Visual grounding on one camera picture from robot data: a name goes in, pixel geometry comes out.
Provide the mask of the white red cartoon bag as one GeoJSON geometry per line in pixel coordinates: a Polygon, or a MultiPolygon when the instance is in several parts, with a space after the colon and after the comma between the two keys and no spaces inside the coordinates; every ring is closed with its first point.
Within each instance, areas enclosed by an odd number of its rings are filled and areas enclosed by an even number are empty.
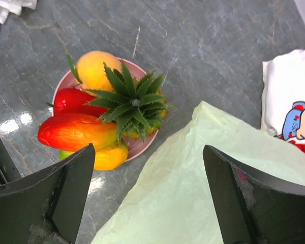
{"type": "Polygon", "coordinates": [[[305,153],[305,50],[262,63],[261,130],[305,153]]]}

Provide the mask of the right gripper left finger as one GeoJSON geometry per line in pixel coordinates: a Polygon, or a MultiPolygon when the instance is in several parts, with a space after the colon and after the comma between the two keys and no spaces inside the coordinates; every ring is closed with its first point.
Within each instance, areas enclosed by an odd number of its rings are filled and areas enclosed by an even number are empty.
{"type": "Polygon", "coordinates": [[[0,186],[0,243],[75,243],[93,174],[92,144],[0,186]]]}

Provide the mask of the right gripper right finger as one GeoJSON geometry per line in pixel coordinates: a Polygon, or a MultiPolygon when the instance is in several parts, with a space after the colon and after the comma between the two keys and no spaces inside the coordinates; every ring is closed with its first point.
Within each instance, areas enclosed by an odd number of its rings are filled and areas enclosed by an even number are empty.
{"type": "Polygon", "coordinates": [[[305,186],[211,145],[203,161],[224,243],[305,243],[305,186]]]}

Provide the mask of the green avocado print plastic bag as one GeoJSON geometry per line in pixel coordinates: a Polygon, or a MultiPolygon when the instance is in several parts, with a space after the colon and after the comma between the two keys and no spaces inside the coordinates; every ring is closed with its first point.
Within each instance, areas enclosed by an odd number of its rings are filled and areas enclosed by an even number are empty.
{"type": "Polygon", "coordinates": [[[249,166],[305,186],[305,154],[206,102],[148,159],[93,243],[222,243],[204,168],[211,145],[249,166]]]}

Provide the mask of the fake red bell pepper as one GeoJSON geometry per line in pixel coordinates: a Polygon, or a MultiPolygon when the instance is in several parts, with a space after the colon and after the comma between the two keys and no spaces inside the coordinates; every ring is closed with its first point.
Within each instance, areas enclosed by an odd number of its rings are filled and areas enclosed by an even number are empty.
{"type": "Polygon", "coordinates": [[[90,102],[94,98],[79,89],[64,88],[56,93],[52,104],[46,102],[46,105],[53,108],[53,115],[83,113],[100,117],[107,111],[107,108],[87,105],[87,102],[90,102]]]}

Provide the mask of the fake red orange mango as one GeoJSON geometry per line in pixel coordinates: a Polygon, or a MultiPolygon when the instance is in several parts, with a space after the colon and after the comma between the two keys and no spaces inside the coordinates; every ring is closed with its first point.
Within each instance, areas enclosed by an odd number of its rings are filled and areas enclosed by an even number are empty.
{"type": "Polygon", "coordinates": [[[43,145],[65,151],[78,151],[90,143],[99,150],[117,141],[116,124],[82,113],[59,114],[40,125],[37,138],[43,145]]]}

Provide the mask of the white folded towel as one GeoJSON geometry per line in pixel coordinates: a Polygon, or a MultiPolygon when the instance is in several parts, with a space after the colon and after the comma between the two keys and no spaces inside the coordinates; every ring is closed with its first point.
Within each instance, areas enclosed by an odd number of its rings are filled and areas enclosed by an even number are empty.
{"type": "Polygon", "coordinates": [[[37,0],[0,0],[0,24],[4,24],[9,13],[20,15],[22,8],[35,9],[37,0]]]}

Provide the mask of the fake pineapple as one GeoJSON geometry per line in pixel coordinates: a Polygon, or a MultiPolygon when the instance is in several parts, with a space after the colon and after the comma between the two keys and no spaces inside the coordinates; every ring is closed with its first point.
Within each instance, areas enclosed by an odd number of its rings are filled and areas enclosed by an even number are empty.
{"type": "Polygon", "coordinates": [[[134,134],[144,141],[160,128],[164,121],[162,115],[174,108],[161,92],[164,75],[156,75],[152,70],[136,81],[123,61],[121,71],[111,69],[106,63],[103,65],[113,91],[88,89],[97,96],[87,105],[107,108],[99,119],[103,123],[116,123],[117,142],[122,136],[134,134]]]}

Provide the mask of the fake yellow pear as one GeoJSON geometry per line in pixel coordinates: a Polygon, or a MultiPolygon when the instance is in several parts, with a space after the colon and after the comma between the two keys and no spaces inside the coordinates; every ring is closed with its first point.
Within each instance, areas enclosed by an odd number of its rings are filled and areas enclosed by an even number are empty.
{"type": "Polygon", "coordinates": [[[114,55],[104,51],[90,51],[84,54],[76,65],[69,54],[67,57],[72,75],[85,93],[96,97],[90,89],[113,91],[104,67],[121,71],[121,62],[114,55]]]}

